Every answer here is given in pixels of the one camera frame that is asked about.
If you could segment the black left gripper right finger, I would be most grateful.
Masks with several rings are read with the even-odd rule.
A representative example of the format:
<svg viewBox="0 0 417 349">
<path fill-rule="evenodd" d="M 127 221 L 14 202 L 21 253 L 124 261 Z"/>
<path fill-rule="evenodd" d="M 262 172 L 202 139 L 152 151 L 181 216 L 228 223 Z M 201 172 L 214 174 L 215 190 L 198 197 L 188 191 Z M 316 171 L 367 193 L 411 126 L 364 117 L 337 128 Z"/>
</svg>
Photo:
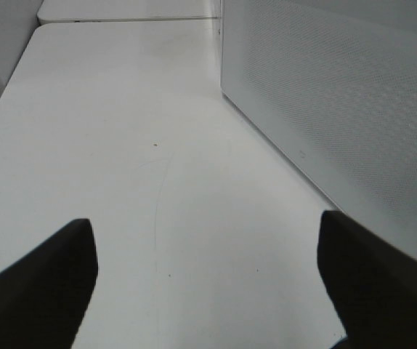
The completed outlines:
<svg viewBox="0 0 417 349">
<path fill-rule="evenodd" d="M 335 348 L 417 348 L 416 260 L 327 210 L 317 268 L 346 333 Z"/>
</svg>

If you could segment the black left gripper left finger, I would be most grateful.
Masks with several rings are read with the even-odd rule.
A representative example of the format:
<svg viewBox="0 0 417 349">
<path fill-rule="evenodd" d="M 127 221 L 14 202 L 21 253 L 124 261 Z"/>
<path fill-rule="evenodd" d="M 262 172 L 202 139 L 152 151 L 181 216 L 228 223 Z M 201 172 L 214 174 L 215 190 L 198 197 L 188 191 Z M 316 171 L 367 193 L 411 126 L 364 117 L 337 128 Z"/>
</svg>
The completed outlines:
<svg viewBox="0 0 417 349">
<path fill-rule="evenodd" d="M 71 348 L 99 266 L 88 219 L 76 219 L 0 272 L 0 348 Z"/>
</svg>

